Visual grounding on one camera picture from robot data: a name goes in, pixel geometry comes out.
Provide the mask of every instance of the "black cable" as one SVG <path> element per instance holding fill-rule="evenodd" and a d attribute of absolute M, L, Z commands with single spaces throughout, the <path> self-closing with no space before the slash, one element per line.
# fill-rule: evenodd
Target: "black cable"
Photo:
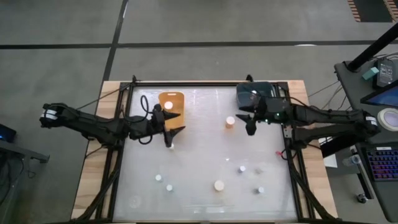
<path fill-rule="evenodd" d="M 336 84 L 336 83 L 338 83 L 338 82 L 339 82 L 339 81 L 337 80 L 336 82 L 334 82 L 334 83 L 332 83 L 332 84 L 330 84 L 330 85 L 328 85 L 328 86 L 326 86 L 326 87 L 324 87 L 324 88 L 322 88 L 322 89 L 316 91 L 315 93 L 310 94 L 308 97 L 311 97 L 311 96 L 313 96 L 313 95 L 315 95 L 315 94 L 321 92 L 322 90 L 326 90 L 327 88 L 331 87 L 332 85 L 334 85 L 334 84 Z"/>
<path fill-rule="evenodd" d="M 318 147 L 318 146 L 315 146 L 315 145 L 313 145 L 313 144 L 307 144 L 308 146 L 311 146 L 311 147 L 315 147 L 315 148 L 317 148 L 317 149 L 320 149 L 320 150 L 322 150 L 320 147 Z"/>
<path fill-rule="evenodd" d="M 80 107 L 76 108 L 76 110 L 80 110 L 80 109 L 82 109 L 82 108 L 85 108 L 85 107 L 88 106 L 88 105 L 92 105 L 93 103 L 99 101 L 100 99 L 105 98 L 105 97 L 109 96 L 110 94 L 115 93 L 115 92 L 117 92 L 117 91 L 123 91 L 123 90 L 129 88 L 129 87 L 132 86 L 132 85 L 133 85 L 133 82 L 129 83 L 128 85 L 126 85 L 126 86 L 124 86 L 124 87 L 118 88 L 117 90 L 114 90 L 114 91 L 112 91 L 112 92 L 110 92 L 110 93 L 107 93 L 107 94 L 105 94 L 105 95 L 99 97 L 98 99 L 93 100 L 93 101 L 91 101 L 91 102 L 89 102 L 89 103 L 87 103 L 87 104 L 85 104 L 85 105 L 83 105 L 83 106 L 80 106 Z"/>
<path fill-rule="evenodd" d="M 87 157 L 88 157 L 89 155 L 91 155 L 92 153 L 95 153 L 96 151 L 98 151 L 98 150 L 100 150 L 100 149 L 102 149 L 102 148 L 104 148 L 104 147 L 101 146 L 101 147 L 95 149 L 94 151 L 90 152 L 89 154 L 87 154 L 87 155 L 85 156 L 85 159 L 87 159 Z"/>
<path fill-rule="evenodd" d="M 124 118 L 125 121 L 127 121 L 128 123 L 138 123 L 138 122 L 142 122 L 142 121 L 145 121 L 145 120 L 147 119 L 148 114 L 152 114 L 152 112 L 149 111 L 148 98 L 147 98 L 145 95 L 142 95 L 142 96 L 141 96 L 141 98 L 140 98 L 140 103 L 141 103 L 142 109 L 146 112 L 146 113 L 145 113 L 145 116 L 144 116 L 142 119 L 140 119 L 139 121 L 132 121 L 132 120 L 130 120 L 130 119 L 124 114 L 124 110 L 122 109 L 122 110 L 121 110 L 121 113 L 122 113 L 123 118 Z M 142 141 L 141 141 L 141 138 L 138 139 L 138 142 L 141 143 L 141 144 L 143 144 L 143 145 L 146 145 L 146 144 L 149 144 L 150 142 L 152 142 L 152 138 L 153 138 L 153 135 L 151 134 L 151 135 L 149 136 L 149 140 L 148 140 L 147 142 L 142 142 Z"/>
<path fill-rule="evenodd" d="M 286 149 L 284 149 L 282 152 L 280 152 L 280 157 L 281 157 L 283 160 L 287 161 L 287 158 L 284 157 L 284 152 L 286 152 Z M 296 157 L 296 156 L 297 156 L 297 151 L 295 151 L 295 153 L 293 154 L 292 159 L 294 159 L 294 157 Z"/>
<path fill-rule="evenodd" d="M 145 100 L 146 107 L 144 107 L 144 104 L 142 104 L 142 100 Z M 123 114 L 123 116 L 124 116 L 124 119 L 125 119 L 126 121 L 128 121 L 128 122 L 130 122 L 130 123 L 133 123 L 133 124 L 134 124 L 134 123 L 138 123 L 138 122 L 141 122 L 141 121 L 145 121 L 145 119 L 147 119 L 147 117 L 148 117 L 148 114 L 152 114 L 152 112 L 149 112 L 149 103 L 148 103 L 148 98 L 146 97 L 146 95 L 142 95 L 142 96 L 141 96 L 140 102 L 141 102 L 141 107 L 142 107 L 142 109 L 146 112 L 146 113 L 145 113 L 145 116 L 144 116 L 141 120 L 139 120 L 139 121 L 132 121 L 132 120 L 130 120 L 127 116 L 125 116 L 125 115 L 124 115 L 124 111 L 121 110 L 121 111 L 122 111 L 122 114 Z"/>
<path fill-rule="evenodd" d="M 331 101 L 334 99 L 334 97 L 337 95 L 337 93 L 339 93 L 342 89 L 343 89 L 343 87 L 341 85 L 339 85 L 337 87 L 337 89 L 335 90 L 335 92 L 333 93 L 333 95 L 331 96 L 331 98 L 328 100 L 328 102 L 324 106 L 322 106 L 321 110 L 324 110 L 326 108 L 326 106 L 328 106 L 328 109 L 330 109 Z"/>
<path fill-rule="evenodd" d="M 10 190 L 11 190 L 11 165 L 10 165 L 10 163 L 7 161 L 7 178 L 8 178 L 8 188 L 7 188 L 7 191 L 6 191 L 6 194 L 3 196 L 3 198 L 0 200 L 0 207 L 1 207 L 1 205 L 3 204 L 3 202 L 6 200 L 6 198 L 7 198 L 7 196 L 8 196 L 8 193 L 10 192 Z"/>
<path fill-rule="evenodd" d="M 138 139 L 138 142 L 140 142 L 143 145 L 149 144 L 152 141 L 152 135 L 149 136 L 149 140 L 147 142 L 142 142 L 141 139 Z"/>
<path fill-rule="evenodd" d="M 24 161 L 23 161 L 21 158 L 19 158 L 19 162 L 21 162 L 21 171 L 19 171 L 18 176 L 17 176 L 13 181 L 11 181 L 12 183 L 14 183 L 15 181 L 18 180 L 18 178 L 21 176 L 22 172 L 23 172 L 24 169 L 25 169 Z"/>
<path fill-rule="evenodd" d="M 343 104 L 346 101 L 346 99 L 347 99 L 347 95 L 344 96 L 343 102 L 341 102 L 341 105 L 337 108 L 337 110 L 340 110 L 343 107 Z"/>

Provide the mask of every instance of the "white cylinder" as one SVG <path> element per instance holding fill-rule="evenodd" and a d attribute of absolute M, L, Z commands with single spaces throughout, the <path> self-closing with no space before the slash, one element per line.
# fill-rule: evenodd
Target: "white cylinder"
<path fill-rule="evenodd" d="M 157 174 L 155 176 L 155 180 L 161 182 L 162 181 L 162 176 L 160 174 Z"/>
<path fill-rule="evenodd" d="M 214 183 L 214 189 L 216 189 L 216 191 L 222 191 L 222 190 L 224 190 L 224 182 L 222 182 L 222 181 L 220 181 L 220 180 L 217 180 L 217 181 Z"/>
<path fill-rule="evenodd" d="M 353 166 L 361 163 L 361 158 L 359 155 L 353 155 L 348 158 L 343 159 L 343 164 L 345 166 Z"/>
<path fill-rule="evenodd" d="M 240 173 L 242 173 L 242 172 L 244 172 L 245 170 L 246 170 L 246 167 L 245 167 L 245 166 L 240 166 L 238 171 L 239 171 Z"/>
<path fill-rule="evenodd" d="M 226 118 L 225 120 L 226 128 L 233 128 L 234 124 L 235 124 L 235 118 L 233 118 L 232 116 Z"/>
<path fill-rule="evenodd" d="M 173 103 L 170 101 L 167 101 L 166 103 L 164 103 L 164 108 L 167 110 L 171 110 L 173 108 Z"/>
<path fill-rule="evenodd" d="M 166 190 L 169 191 L 169 192 L 173 191 L 173 185 L 167 184 Z"/>
<path fill-rule="evenodd" d="M 263 187 L 257 188 L 257 193 L 259 193 L 259 194 L 264 193 L 264 188 Z"/>

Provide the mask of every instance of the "rgb keyboard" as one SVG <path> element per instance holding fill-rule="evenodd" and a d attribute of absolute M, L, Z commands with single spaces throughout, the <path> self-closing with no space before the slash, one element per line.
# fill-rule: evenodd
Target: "rgb keyboard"
<path fill-rule="evenodd" d="M 398 151 L 368 151 L 367 155 L 375 181 L 398 180 Z"/>

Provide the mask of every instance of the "cable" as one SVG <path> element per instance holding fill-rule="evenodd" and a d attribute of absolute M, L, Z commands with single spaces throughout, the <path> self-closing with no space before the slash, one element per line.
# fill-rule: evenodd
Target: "cable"
<path fill-rule="evenodd" d="M 7 173 L 7 178 L 8 178 L 8 188 L 6 191 L 6 194 L 3 196 L 3 198 L 0 200 L 0 207 L 3 204 L 3 202 L 6 200 L 8 193 L 11 190 L 11 165 L 10 163 L 7 161 L 7 166 L 8 166 L 8 173 Z"/>
<path fill-rule="evenodd" d="M 287 161 L 287 158 L 284 157 L 284 152 L 286 152 L 286 149 L 284 149 L 282 152 L 280 152 L 280 157 L 281 157 L 283 160 Z M 297 151 L 294 151 L 294 154 L 293 154 L 293 156 L 292 156 L 292 159 L 294 159 L 296 156 L 297 156 Z"/>
<path fill-rule="evenodd" d="M 128 123 L 138 123 L 138 122 L 145 121 L 145 120 L 147 119 L 147 117 L 148 117 L 148 114 L 152 114 L 152 113 L 153 113 L 153 112 L 150 112 L 150 111 L 149 111 L 148 98 L 147 98 L 145 95 L 142 95 L 142 96 L 141 96 L 141 98 L 140 98 L 140 103 L 141 103 L 142 109 L 146 112 L 146 113 L 145 113 L 145 116 L 144 116 L 142 119 L 140 119 L 139 121 L 132 121 L 132 120 L 130 120 L 128 117 L 126 117 L 126 115 L 124 114 L 124 110 L 122 109 L 122 110 L 121 110 L 121 113 L 122 113 L 122 115 L 123 115 L 124 120 L 126 120 Z M 134 129 L 134 128 L 131 128 L 131 129 L 133 129 L 133 130 L 135 130 L 135 131 L 140 132 L 141 134 L 143 134 L 143 133 L 142 133 L 141 131 L 139 131 L 139 130 L 136 130 L 136 129 Z M 151 135 L 149 136 L 149 140 L 148 140 L 147 142 L 142 142 L 142 141 L 141 141 L 141 138 L 138 139 L 138 142 L 141 143 L 141 144 L 143 144 L 143 145 L 146 145 L 146 144 L 149 144 L 149 143 L 152 141 L 152 138 L 153 138 L 153 135 L 151 134 Z"/>
<path fill-rule="evenodd" d="M 145 100 L 146 107 L 144 107 L 144 104 L 142 104 L 142 99 Z M 132 121 L 132 120 L 130 120 L 128 117 L 126 117 L 126 116 L 124 115 L 124 111 L 121 110 L 122 113 L 123 113 L 124 119 L 125 119 L 126 121 L 128 121 L 128 122 L 130 122 L 130 123 L 138 123 L 138 122 L 141 122 L 141 121 L 145 121 L 145 119 L 147 119 L 147 117 L 148 117 L 148 114 L 152 114 L 152 112 L 149 112 L 148 98 L 147 98 L 145 95 L 142 95 L 142 96 L 141 96 L 140 102 L 141 102 L 141 107 L 142 107 L 142 109 L 146 112 L 146 113 L 145 113 L 145 116 L 144 116 L 141 120 L 139 120 L 139 121 Z"/>
<path fill-rule="evenodd" d="M 149 136 L 149 140 L 147 142 L 142 142 L 141 139 L 138 139 L 138 142 L 143 145 L 149 144 L 151 141 L 152 141 L 152 135 Z"/>
<path fill-rule="evenodd" d="M 328 108 L 330 108 L 330 103 L 332 101 L 332 99 L 337 95 L 338 92 L 340 92 L 343 89 L 343 87 L 341 85 L 339 85 L 337 87 L 337 89 L 335 90 L 334 94 L 331 96 L 331 98 L 328 100 L 328 102 L 321 108 L 321 110 L 325 109 L 326 106 L 328 106 Z"/>
<path fill-rule="evenodd" d="M 393 56 L 393 55 L 398 55 L 398 52 L 393 52 L 393 53 L 389 53 L 389 54 L 384 54 L 382 57 L 383 58 L 388 58 L 388 57 L 390 57 L 390 56 Z"/>
<path fill-rule="evenodd" d="M 343 102 L 341 102 L 341 105 L 337 108 L 337 110 L 340 110 L 343 107 L 343 104 L 346 101 L 346 99 L 347 99 L 347 95 L 344 96 Z"/>
<path fill-rule="evenodd" d="M 326 86 L 326 87 L 324 87 L 324 88 L 322 88 L 322 89 L 316 91 L 315 93 L 310 94 L 308 97 L 311 97 L 311 96 L 313 96 L 313 95 L 315 95 L 315 94 L 321 92 L 322 90 L 326 90 L 327 88 L 331 87 L 332 85 L 334 85 L 334 84 L 336 84 L 336 83 L 338 83 L 338 80 L 337 80 L 336 82 L 334 82 L 334 83 L 332 83 L 332 84 L 330 84 L 330 85 L 328 85 L 328 86 Z"/>
<path fill-rule="evenodd" d="M 317 149 L 320 149 L 320 150 L 322 150 L 320 147 L 318 147 L 318 146 L 314 146 L 313 144 L 307 144 L 307 146 L 315 147 L 315 148 L 317 148 Z"/>
<path fill-rule="evenodd" d="M 91 155 L 92 153 L 95 153 L 96 151 L 98 151 L 98 150 L 100 150 L 100 149 L 102 149 L 102 148 L 104 148 L 104 147 L 101 146 L 101 147 L 95 149 L 94 151 L 90 152 L 89 154 L 87 154 L 87 155 L 85 156 L 85 159 L 87 159 L 87 157 L 88 157 L 89 155 Z"/>
<path fill-rule="evenodd" d="M 103 99 L 103 98 L 105 98 L 105 97 L 109 96 L 110 94 L 115 93 L 115 92 L 117 92 L 117 91 L 123 91 L 123 90 L 129 88 L 129 87 L 132 86 L 132 85 L 133 85 L 133 82 L 129 83 L 128 85 L 126 85 L 126 86 L 124 86 L 124 87 L 122 87 L 122 88 L 118 88 L 117 90 L 114 90 L 114 91 L 112 91 L 112 92 L 110 92 L 110 93 L 107 93 L 107 94 L 105 94 L 105 95 L 99 97 L 98 99 L 93 100 L 93 101 L 91 101 L 91 102 L 89 102 L 89 103 L 87 103 L 87 104 L 85 104 L 85 105 L 83 105 L 83 106 L 80 106 L 80 107 L 76 108 L 76 110 L 80 110 L 80 109 L 82 109 L 82 108 L 85 108 L 85 107 L 88 106 L 88 105 L 92 105 L 93 103 L 99 101 L 100 99 Z"/>

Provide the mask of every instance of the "gray floor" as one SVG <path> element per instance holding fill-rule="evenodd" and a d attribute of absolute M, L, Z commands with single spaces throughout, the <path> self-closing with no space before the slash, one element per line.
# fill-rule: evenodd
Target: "gray floor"
<path fill-rule="evenodd" d="M 0 0 L 0 44 L 110 43 L 121 0 Z M 376 39 L 392 24 L 357 23 L 344 0 L 130 0 L 121 42 Z M 336 81 L 333 65 L 366 46 L 119 49 L 110 80 L 303 79 L 308 93 Z M 398 50 L 388 46 L 387 52 Z M 41 129 L 43 103 L 80 106 L 98 97 L 108 49 L 0 50 L 0 123 L 18 131 L 17 143 L 48 153 L 32 163 L 13 223 L 70 217 L 87 141 L 66 128 Z M 313 97 L 323 106 L 337 85 Z M 331 107 L 344 98 L 339 93 Z M 86 109 L 94 112 L 94 107 Z M 377 200 L 356 203 L 356 176 L 330 178 L 344 220 L 387 223 Z"/>

